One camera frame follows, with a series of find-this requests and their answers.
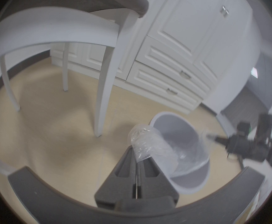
chair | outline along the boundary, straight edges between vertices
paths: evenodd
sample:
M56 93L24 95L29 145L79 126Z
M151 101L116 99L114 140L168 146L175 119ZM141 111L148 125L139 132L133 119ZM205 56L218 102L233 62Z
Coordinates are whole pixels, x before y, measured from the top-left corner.
M64 42L63 90L68 90L68 49L71 42L106 46L97 90L94 133L102 134L118 65L133 27L148 10L147 0L10 0L0 12L0 69L7 94L20 111L10 87L5 54L32 45ZM126 8L115 23L90 12Z

trash bin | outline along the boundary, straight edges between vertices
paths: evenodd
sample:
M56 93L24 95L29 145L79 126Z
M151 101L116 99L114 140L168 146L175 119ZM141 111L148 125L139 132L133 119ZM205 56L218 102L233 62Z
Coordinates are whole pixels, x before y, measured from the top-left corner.
M178 148L181 150L187 150L187 145L190 142L198 143L199 135L194 127L175 113L158 113L150 121L149 125L159 130L168 144L171 144L171 146L178 145ZM197 170L191 171L186 175L176 175L175 177L167 178L180 194L192 194L203 188L209 178L209 173L210 164L208 159Z

chair leg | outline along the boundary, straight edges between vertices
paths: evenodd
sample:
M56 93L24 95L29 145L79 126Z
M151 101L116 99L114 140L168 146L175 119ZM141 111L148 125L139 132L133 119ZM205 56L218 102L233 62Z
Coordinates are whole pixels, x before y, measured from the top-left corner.
M97 90L97 103L94 116L94 134L99 137L103 133L103 126L107 112L109 97L116 72L125 50L131 41L134 24L138 18L135 11L127 10L126 14L119 17L120 32L116 47L106 47Z
M63 60L62 60L62 83L63 83L63 90L68 90L68 49L70 47L70 43L66 42L64 44L63 50Z
M13 106L15 107L16 111L20 111L21 107L18 104L18 102L15 98L15 95L11 89L11 85L9 83L9 78L8 78L8 74L7 74L7 70L6 70L4 55L0 57L0 70L2 73L2 80L3 80L3 84L6 88L7 95L10 98L11 102L13 103Z

plastic wrap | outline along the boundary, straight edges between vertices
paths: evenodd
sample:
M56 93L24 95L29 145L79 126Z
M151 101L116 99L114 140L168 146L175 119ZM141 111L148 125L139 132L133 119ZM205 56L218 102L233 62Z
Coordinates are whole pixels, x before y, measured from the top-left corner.
M136 125L128 135L137 162L152 157L168 177L189 174L209 161L209 145L212 140L201 132L187 143L184 140L172 141L150 125Z

metal handle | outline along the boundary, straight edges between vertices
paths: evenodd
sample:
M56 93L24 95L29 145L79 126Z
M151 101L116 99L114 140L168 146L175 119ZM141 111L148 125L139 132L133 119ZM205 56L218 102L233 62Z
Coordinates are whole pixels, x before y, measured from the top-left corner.
M180 76L182 76L183 78L187 79L187 80L190 80L191 79L191 76L189 76L186 72L184 71L181 71L180 72Z
M220 13L223 14L224 17L226 17L229 14L225 6L222 6Z
M169 93L171 95L177 95L178 94L177 92L175 92L175 91L173 91L173 90L171 90L169 88L166 91L167 91L167 93Z

